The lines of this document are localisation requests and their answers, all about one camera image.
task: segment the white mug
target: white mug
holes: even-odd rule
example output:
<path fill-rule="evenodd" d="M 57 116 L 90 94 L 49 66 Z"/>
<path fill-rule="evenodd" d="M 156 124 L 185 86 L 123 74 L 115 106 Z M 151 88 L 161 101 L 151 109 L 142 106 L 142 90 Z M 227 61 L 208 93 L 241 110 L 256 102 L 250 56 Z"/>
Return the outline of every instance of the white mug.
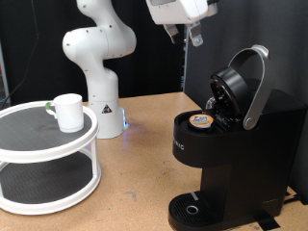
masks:
<path fill-rule="evenodd" d="M 84 128 L 83 97 L 69 93 L 57 96 L 45 105 L 46 112 L 58 120 L 60 130 L 64 133 L 74 133 Z M 50 110 L 55 105 L 56 113 Z"/>

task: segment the black coffee maker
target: black coffee maker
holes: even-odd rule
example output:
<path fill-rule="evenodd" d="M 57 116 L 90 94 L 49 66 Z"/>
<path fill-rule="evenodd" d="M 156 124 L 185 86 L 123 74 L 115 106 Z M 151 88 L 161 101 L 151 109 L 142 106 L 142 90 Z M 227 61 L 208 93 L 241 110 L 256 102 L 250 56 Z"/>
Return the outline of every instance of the black coffee maker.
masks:
<path fill-rule="evenodd" d="M 239 69 L 260 58 L 260 80 L 243 79 Z M 208 109 L 174 120 L 173 155 L 202 168 L 201 187 L 175 197 L 168 220 L 177 231 L 218 231 L 273 218 L 281 213 L 307 107 L 281 90 L 267 48 L 239 52 L 229 66 L 211 77 L 214 100 Z M 193 126 L 193 115 L 213 119 Z"/>

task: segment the cable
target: cable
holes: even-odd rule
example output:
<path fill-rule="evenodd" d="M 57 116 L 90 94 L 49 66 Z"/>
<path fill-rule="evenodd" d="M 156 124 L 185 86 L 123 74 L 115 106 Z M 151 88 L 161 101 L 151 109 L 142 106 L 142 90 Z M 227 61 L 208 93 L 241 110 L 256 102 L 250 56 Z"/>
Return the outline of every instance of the cable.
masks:
<path fill-rule="evenodd" d="M 287 199 L 283 204 L 289 204 L 295 201 L 300 201 L 303 205 L 308 205 L 308 201 L 302 198 L 300 195 L 295 194 L 293 198 Z"/>
<path fill-rule="evenodd" d="M 15 87 L 15 88 L 12 90 L 12 92 L 9 94 L 9 96 L 5 99 L 5 101 L 4 101 L 3 105 L 2 105 L 1 111 L 4 109 L 4 107 L 5 107 L 5 105 L 7 104 L 9 98 L 11 98 L 11 96 L 12 96 L 12 95 L 20 88 L 20 86 L 25 82 L 25 80 L 26 80 L 26 78 L 27 78 L 27 75 L 28 75 L 28 71 L 29 71 L 29 67 L 30 67 L 30 63 L 31 63 L 33 54 L 35 53 L 35 50 L 36 50 L 37 45 L 38 45 L 38 41 L 39 41 L 39 29 L 38 29 L 36 11 L 35 11 L 35 6 L 34 6 L 34 3 L 33 3 L 33 0 L 31 0 L 31 4 L 32 4 L 32 11 L 33 11 L 33 16 L 34 16 L 35 25 L 36 25 L 36 32 L 37 32 L 36 43 L 35 43 L 35 45 L 33 46 L 33 49 L 32 49 L 32 52 L 31 52 L 31 55 L 30 55 L 30 58 L 29 58 L 29 61 L 28 61 L 28 64 L 27 64 L 27 68 L 26 68 L 26 71 L 25 71 L 25 74 L 24 74 L 24 77 L 23 77 L 22 81 L 17 85 L 17 87 Z"/>

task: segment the mug handle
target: mug handle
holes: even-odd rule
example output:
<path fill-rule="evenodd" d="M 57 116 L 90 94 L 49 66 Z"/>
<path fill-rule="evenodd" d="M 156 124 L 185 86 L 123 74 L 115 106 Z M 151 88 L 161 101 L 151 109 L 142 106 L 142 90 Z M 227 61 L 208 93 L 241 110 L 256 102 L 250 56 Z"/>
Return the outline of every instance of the mug handle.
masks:
<path fill-rule="evenodd" d="M 45 104 L 46 112 L 47 112 L 48 114 L 54 116 L 54 117 L 57 119 L 57 114 L 56 114 L 54 111 L 52 111 L 52 110 L 50 109 L 51 104 L 52 104 L 51 102 L 47 102 L 47 103 Z"/>

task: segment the table surface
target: table surface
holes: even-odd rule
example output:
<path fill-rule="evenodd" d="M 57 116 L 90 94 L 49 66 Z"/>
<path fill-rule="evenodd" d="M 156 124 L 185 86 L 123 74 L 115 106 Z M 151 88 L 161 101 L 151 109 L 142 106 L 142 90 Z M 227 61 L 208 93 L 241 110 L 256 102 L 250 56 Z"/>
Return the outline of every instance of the table surface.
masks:
<path fill-rule="evenodd" d="M 172 230 L 167 222 L 170 200 L 198 191 L 201 180 L 201 169 L 185 166 L 172 155 L 173 120 L 199 107 L 183 92 L 119 101 L 130 127 L 117 138 L 98 140 L 102 179 L 93 194 L 51 215 L 30 217 L 0 211 L 0 231 Z M 286 204 L 275 219 L 282 231 L 303 231 L 308 229 L 307 212 L 308 207 L 297 201 Z M 262 229 L 251 223 L 236 230 Z"/>

